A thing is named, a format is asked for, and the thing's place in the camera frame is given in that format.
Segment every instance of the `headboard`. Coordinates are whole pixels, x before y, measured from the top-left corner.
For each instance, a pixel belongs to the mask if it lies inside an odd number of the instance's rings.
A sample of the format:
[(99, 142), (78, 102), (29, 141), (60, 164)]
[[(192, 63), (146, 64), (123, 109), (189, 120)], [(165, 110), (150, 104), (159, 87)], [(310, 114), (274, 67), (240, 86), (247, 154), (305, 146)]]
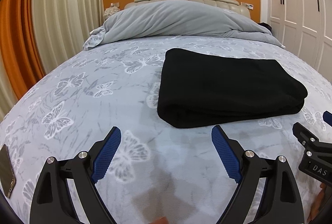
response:
[[(124, 8), (130, 8), (133, 6), (138, 6), (141, 4), (147, 4), (150, 2), (156, 2), (156, 1), (162, 1), (162, 0), (134, 0), (134, 2), (128, 3)], [(204, 3), (207, 5), (211, 5), (214, 7), (219, 7), (227, 10), (234, 11), (236, 13), (242, 14), (248, 18), (250, 18), (250, 12), (245, 7), (240, 5), (240, 3), (236, 0), (188, 0), (188, 1), (195, 1), (199, 3)]]

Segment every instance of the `blue textured pad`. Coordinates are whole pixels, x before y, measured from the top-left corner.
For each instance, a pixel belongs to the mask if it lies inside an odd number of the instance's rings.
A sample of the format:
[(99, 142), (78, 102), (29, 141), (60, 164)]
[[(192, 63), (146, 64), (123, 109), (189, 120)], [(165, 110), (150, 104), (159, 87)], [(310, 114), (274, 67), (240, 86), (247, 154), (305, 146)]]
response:
[(233, 150), (230, 148), (224, 136), (220, 133), (217, 126), (212, 129), (212, 142), (218, 155), (228, 173), (228, 176), (235, 180), (238, 184), (242, 180), (240, 172), (240, 162), (235, 156)]
[(328, 111), (323, 113), (323, 120), (332, 127), (332, 113), (329, 113)]
[(93, 172), (91, 175), (91, 180), (95, 184), (98, 180), (103, 179), (111, 161), (114, 157), (117, 148), (121, 142), (121, 131), (116, 128), (108, 141), (105, 143), (104, 147), (100, 150), (98, 156), (93, 163)]

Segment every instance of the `smartphone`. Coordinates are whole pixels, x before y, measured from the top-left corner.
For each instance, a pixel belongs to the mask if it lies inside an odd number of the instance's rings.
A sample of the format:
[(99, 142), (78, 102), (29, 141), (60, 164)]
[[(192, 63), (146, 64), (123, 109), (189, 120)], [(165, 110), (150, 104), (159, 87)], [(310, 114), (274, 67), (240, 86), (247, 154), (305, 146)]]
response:
[(5, 196), (10, 198), (16, 184), (16, 178), (9, 159), (8, 148), (5, 144), (0, 150), (0, 182)]

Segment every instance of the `black door handle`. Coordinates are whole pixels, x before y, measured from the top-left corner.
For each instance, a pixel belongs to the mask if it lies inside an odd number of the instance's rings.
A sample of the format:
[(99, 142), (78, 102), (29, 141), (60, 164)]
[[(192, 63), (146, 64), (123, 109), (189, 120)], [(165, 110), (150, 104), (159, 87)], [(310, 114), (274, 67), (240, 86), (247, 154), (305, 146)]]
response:
[(317, 4), (318, 4), (318, 11), (320, 12), (319, 0), (317, 0)]

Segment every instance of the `wardrobe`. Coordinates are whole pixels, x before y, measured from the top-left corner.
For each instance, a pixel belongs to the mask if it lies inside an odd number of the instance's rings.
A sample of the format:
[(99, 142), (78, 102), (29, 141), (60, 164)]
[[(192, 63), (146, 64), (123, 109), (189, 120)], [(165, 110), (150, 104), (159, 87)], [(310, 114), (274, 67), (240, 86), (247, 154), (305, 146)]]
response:
[(332, 82), (332, 0), (268, 0), (268, 23), (288, 51)]

